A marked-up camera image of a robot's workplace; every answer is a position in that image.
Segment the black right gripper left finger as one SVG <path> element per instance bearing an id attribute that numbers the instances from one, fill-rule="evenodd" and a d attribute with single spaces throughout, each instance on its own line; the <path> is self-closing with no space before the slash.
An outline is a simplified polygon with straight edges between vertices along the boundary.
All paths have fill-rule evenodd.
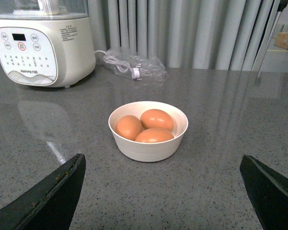
<path id="1" fill-rule="evenodd" d="M 0 209 L 0 230 L 69 229 L 80 198 L 85 170 L 85 156 L 73 156 Z"/>

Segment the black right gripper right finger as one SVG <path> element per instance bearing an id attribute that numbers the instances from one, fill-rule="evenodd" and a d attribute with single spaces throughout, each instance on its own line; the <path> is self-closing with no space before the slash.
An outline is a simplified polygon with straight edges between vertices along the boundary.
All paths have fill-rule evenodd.
<path id="1" fill-rule="evenodd" d="M 264 230 L 288 230 L 288 178 L 250 155 L 240 163 L 247 195 Z"/>

